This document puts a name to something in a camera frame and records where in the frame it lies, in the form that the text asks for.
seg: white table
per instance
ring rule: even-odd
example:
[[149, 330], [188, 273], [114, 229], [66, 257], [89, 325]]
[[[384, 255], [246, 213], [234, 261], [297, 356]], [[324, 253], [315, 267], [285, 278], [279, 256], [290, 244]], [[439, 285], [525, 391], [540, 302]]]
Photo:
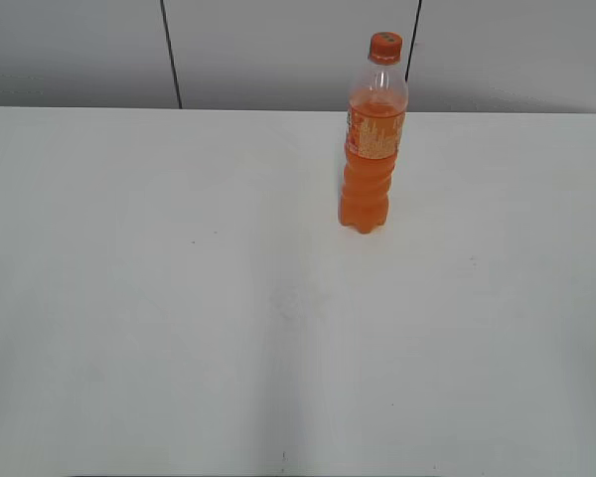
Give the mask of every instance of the white table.
[[596, 476], [596, 115], [0, 108], [0, 477]]

